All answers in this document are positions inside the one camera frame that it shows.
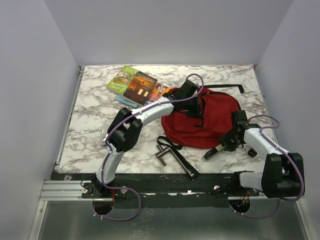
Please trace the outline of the red backpack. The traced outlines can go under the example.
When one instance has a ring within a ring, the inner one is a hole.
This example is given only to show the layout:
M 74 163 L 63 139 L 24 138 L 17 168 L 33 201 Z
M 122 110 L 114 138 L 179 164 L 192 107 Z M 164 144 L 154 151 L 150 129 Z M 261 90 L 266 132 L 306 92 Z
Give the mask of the red backpack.
M 192 179 L 199 172 L 179 153 L 182 147 L 196 149 L 212 149 L 220 144 L 220 138 L 231 128 L 231 114 L 241 110 L 241 106 L 233 96 L 214 88 L 237 87 L 241 94 L 244 88 L 241 84 L 212 84 L 206 85 L 197 96 L 203 118 L 188 117 L 176 112 L 161 118 L 165 137 L 158 137 L 157 143 L 170 147 Z

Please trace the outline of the orange black highlighter marker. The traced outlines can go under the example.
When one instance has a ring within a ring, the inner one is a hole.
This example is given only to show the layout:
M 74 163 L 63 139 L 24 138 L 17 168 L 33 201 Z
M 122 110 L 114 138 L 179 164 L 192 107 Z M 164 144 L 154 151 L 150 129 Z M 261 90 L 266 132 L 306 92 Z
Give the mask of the orange black highlighter marker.
M 251 158 L 254 158 L 256 155 L 257 155 L 257 152 L 253 149 L 253 148 L 250 148 L 247 152 L 247 154 L 251 157 Z

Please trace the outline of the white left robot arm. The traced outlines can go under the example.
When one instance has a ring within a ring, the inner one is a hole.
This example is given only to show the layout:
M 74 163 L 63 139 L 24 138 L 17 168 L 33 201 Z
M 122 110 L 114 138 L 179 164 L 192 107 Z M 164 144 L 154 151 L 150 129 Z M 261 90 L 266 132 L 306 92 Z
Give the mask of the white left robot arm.
M 137 144 L 142 128 L 172 114 L 187 101 L 196 98 L 203 88 L 204 83 L 198 87 L 192 81 L 185 80 L 175 92 L 168 92 L 153 103 L 134 110 L 125 107 L 119 110 L 106 133 L 106 154 L 91 181 L 93 191 L 101 198 L 107 197 L 122 157 Z

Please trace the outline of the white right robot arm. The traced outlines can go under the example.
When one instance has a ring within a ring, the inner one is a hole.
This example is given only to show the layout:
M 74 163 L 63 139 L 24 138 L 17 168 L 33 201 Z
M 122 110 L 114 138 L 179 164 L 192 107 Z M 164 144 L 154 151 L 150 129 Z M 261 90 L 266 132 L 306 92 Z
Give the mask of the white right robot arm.
M 222 149 L 233 152 L 240 145 L 248 145 L 264 159 L 263 172 L 238 171 L 233 174 L 230 191 L 241 196 L 248 189 L 268 198 L 288 202 L 299 200 L 305 193 L 303 157 L 279 146 L 256 123 L 251 123 L 244 110 L 231 114 L 232 128 L 222 138 Z

